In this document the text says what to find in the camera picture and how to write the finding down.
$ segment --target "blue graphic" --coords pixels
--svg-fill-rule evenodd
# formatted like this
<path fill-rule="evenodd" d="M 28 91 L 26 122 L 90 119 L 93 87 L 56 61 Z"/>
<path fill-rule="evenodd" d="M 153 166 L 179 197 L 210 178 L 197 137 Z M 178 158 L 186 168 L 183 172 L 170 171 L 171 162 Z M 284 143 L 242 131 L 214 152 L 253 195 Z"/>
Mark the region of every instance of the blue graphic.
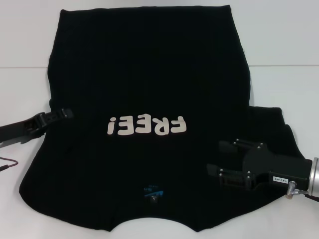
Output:
<path fill-rule="evenodd" d="M 144 188 L 144 191 L 146 191 L 146 192 L 151 192 L 151 191 L 153 191 L 153 190 L 157 190 L 157 188 L 158 188 L 158 186 L 157 185 L 149 185 L 149 187 L 148 188 Z"/>
<path fill-rule="evenodd" d="M 151 196 L 163 196 L 164 191 L 158 191 L 158 192 L 153 192 L 153 193 L 149 193 L 144 195 L 144 197 L 151 197 Z"/>

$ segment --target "t-shirt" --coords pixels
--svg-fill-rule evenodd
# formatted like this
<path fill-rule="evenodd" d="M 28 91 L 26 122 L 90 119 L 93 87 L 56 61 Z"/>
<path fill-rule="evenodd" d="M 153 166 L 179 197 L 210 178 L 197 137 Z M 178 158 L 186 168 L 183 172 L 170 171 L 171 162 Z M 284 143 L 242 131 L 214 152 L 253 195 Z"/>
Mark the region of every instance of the t-shirt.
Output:
<path fill-rule="evenodd" d="M 230 6 L 61 11 L 48 66 L 52 126 L 20 194 L 40 213 L 111 231 L 143 217 L 195 231 L 280 197 L 220 188 L 220 140 L 302 157 L 278 108 L 249 107 L 250 73 Z"/>

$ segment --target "wire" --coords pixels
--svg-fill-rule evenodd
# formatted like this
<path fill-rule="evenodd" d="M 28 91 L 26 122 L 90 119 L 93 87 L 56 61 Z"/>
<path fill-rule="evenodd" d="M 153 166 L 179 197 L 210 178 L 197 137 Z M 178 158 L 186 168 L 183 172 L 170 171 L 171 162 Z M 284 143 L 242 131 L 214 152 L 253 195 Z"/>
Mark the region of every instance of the wire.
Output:
<path fill-rule="evenodd" d="M 18 161 L 14 160 L 14 159 L 2 158 L 2 157 L 0 157 L 0 159 L 14 162 L 14 164 L 11 164 L 11 165 L 1 166 L 1 167 L 0 167 L 0 171 L 6 170 L 6 169 L 11 168 L 11 167 L 14 167 L 14 166 L 18 165 L 18 163 L 19 163 Z"/>

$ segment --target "white table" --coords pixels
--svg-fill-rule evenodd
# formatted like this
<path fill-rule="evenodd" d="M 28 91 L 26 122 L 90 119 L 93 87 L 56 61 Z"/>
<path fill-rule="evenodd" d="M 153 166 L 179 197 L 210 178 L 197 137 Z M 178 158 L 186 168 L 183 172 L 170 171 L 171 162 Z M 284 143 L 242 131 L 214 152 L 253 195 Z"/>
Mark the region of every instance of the white table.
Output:
<path fill-rule="evenodd" d="M 306 158 L 319 156 L 319 2 L 316 0 L 1 0 L 0 126 L 50 111 L 47 80 L 59 11 L 133 6 L 230 4 L 250 65 L 251 105 L 281 107 Z M 319 203 L 280 198 L 195 233 L 161 219 L 125 222 L 111 233 L 77 227 L 32 210 L 18 187 L 43 138 L 0 149 L 20 164 L 0 173 L 1 239 L 263 239 L 319 235 Z"/>

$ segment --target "white letter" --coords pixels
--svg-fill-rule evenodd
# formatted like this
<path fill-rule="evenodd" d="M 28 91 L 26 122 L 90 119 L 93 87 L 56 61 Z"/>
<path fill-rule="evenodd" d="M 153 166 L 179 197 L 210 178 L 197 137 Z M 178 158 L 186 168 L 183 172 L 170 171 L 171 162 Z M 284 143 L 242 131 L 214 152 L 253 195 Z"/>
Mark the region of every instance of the white letter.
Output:
<path fill-rule="evenodd" d="M 153 122 L 157 123 L 154 129 L 157 135 L 165 135 L 169 133 L 169 123 L 167 118 L 163 118 L 163 121 L 160 121 L 159 119 L 154 118 Z"/>
<path fill-rule="evenodd" d="M 140 119 L 136 123 L 137 124 L 144 124 L 145 127 L 136 127 L 135 132 L 136 133 L 150 133 L 152 131 L 152 125 L 151 125 L 151 116 L 148 114 L 140 115 L 138 118 L 145 118 Z"/>
<path fill-rule="evenodd" d="M 112 117 L 110 119 L 111 122 L 109 122 L 109 125 L 108 125 L 108 134 L 113 134 L 113 131 L 114 131 L 114 121 L 116 121 L 116 118 L 115 117 Z"/>
<path fill-rule="evenodd" d="M 120 129 L 118 135 L 130 135 L 134 133 L 133 116 L 122 116 L 120 120 L 125 120 L 124 122 L 119 122 L 119 126 L 126 126 L 128 129 Z"/>
<path fill-rule="evenodd" d="M 179 127 L 172 127 L 170 131 L 172 133 L 181 133 L 186 131 L 186 123 L 182 116 L 177 117 L 178 120 L 172 120 L 172 124 L 179 124 Z"/>

